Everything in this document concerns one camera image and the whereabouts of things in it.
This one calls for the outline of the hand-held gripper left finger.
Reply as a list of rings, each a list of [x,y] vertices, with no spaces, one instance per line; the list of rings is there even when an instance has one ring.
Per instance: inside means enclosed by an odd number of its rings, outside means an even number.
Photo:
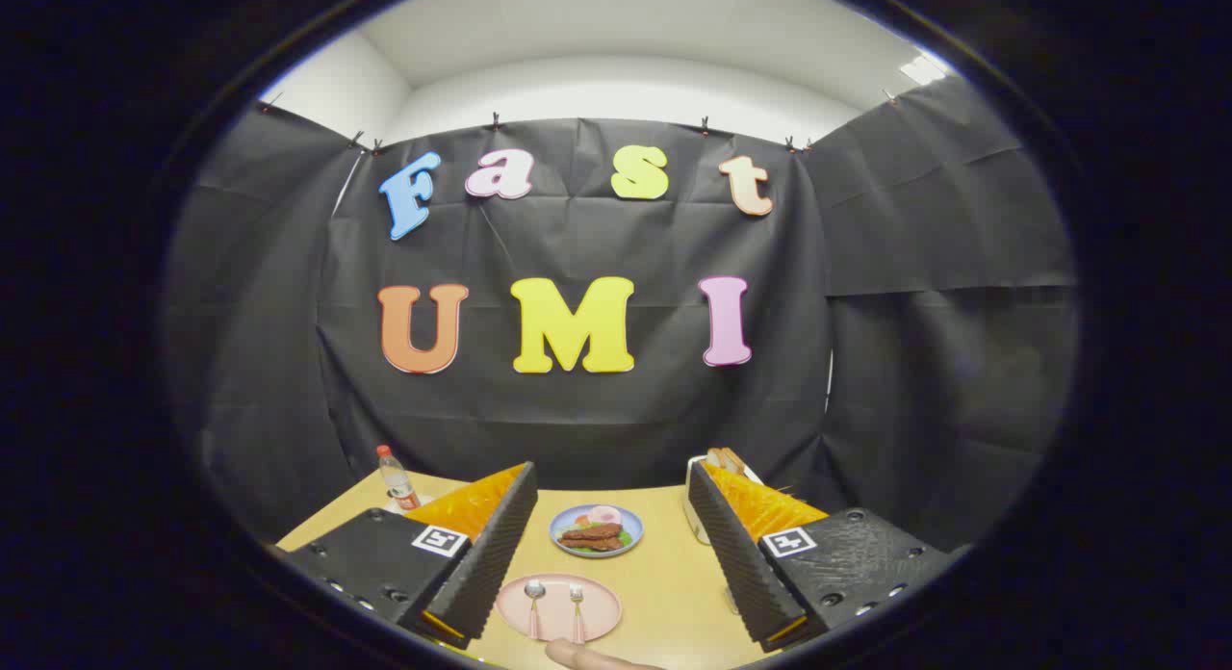
[[[483,634],[537,496],[524,461],[407,515],[363,509],[283,557],[342,603],[464,649]]]

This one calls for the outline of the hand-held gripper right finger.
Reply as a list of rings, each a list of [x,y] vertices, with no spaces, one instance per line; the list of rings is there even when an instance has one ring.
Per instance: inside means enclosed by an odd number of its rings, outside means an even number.
[[[823,514],[707,459],[690,466],[686,493],[736,612],[763,652],[784,652],[896,603],[963,555],[871,509]]]

